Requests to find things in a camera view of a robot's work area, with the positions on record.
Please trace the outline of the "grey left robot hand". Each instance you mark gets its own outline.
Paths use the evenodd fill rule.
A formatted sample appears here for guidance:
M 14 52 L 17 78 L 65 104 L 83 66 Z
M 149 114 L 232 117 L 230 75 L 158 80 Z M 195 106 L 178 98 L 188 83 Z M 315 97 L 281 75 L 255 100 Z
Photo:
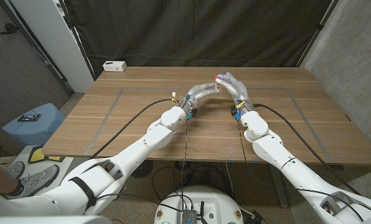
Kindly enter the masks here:
M 189 114 L 193 109 L 196 109 L 200 100 L 208 95 L 219 93 L 220 88 L 217 88 L 215 83 L 195 85 L 187 92 L 185 98 L 179 103 L 179 107 L 183 109 L 185 114 Z

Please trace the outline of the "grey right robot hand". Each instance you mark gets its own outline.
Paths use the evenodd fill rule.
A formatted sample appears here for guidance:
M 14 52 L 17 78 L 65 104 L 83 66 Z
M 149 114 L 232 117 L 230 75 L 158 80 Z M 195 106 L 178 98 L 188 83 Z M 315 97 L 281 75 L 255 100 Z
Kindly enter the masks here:
M 217 75 L 215 81 L 230 93 L 236 108 L 241 114 L 253 111 L 248 90 L 243 82 L 237 80 L 230 72 Z

